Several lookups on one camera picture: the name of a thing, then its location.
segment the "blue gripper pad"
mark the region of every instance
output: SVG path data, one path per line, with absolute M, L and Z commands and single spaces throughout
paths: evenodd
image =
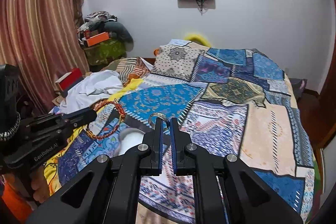
M 170 126 L 170 142 L 171 142 L 171 162 L 172 162 L 174 174 L 176 174 L 176 172 L 177 172 L 177 161 L 176 161 L 177 160 L 177 155 L 176 155 L 174 127 L 172 126 L 172 124 Z
M 160 129 L 160 146 L 159 146 L 159 171 L 162 173 L 162 158 L 163 158 L 163 121 Z

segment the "green cloth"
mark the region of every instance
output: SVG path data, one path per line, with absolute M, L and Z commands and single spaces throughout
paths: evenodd
M 108 64 L 126 52 L 125 44 L 117 39 L 108 39 L 83 49 L 89 65 Z

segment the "yellow fabric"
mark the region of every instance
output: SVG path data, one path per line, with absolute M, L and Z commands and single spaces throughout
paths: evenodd
M 193 42 L 197 42 L 203 46 L 206 47 L 210 47 L 211 48 L 211 44 L 208 40 L 206 40 L 203 36 L 199 35 L 199 34 L 188 34 L 184 40 L 188 40 L 188 41 L 193 41 Z
M 113 101 L 114 99 L 119 100 L 127 91 L 135 90 L 138 87 L 138 85 L 140 85 L 142 82 L 143 82 L 143 79 L 132 79 L 131 82 L 126 87 L 124 87 L 120 91 L 116 92 L 115 94 L 111 95 L 108 100 L 109 101 Z M 100 110 L 98 110 L 97 113 L 101 112 L 103 109 L 104 109 L 104 107 L 102 107 Z M 58 173 L 57 173 L 58 158 L 63 156 L 65 154 L 65 152 L 67 152 L 68 148 L 73 143 L 74 139 L 79 135 L 79 133 L 85 127 L 86 127 L 86 125 L 82 126 L 82 127 L 79 127 L 79 128 L 76 128 L 73 131 L 73 134 L 71 135 L 71 137 L 68 138 L 68 145 L 63 150 L 58 152 L 56 155 L 54 155 L 53 157 L 51 157 L 47 161 L 47 164 L 44 168 L 44 176 L 45 176 L 45 178 L 47 180 L 47 183 L 49 185 L 50 195 L 52 195 L 58 189 L 61 188 L 61 184 L 59 183 Z

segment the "red box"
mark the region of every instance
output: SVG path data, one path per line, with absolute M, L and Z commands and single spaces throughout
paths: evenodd
M 74 68 L 70 72 L 63 75 L 55 83 L 61 91 L 64 91 L 80 77 L 83 77 L 81 70 L 79 68 Z

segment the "ring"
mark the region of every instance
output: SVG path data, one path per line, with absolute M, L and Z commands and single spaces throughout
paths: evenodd
M 163 127 L 163 132 L 165 132 L 170 127 L 170 122 L 168 118 L 166 117 L 166 115 L 162 113 L 154 112 L 148 118 L 148 123 L 153 129 L 155 129 L 155 123 L 152 121 L 152 117 L 158 117 L 166 123 L 166 126 Z

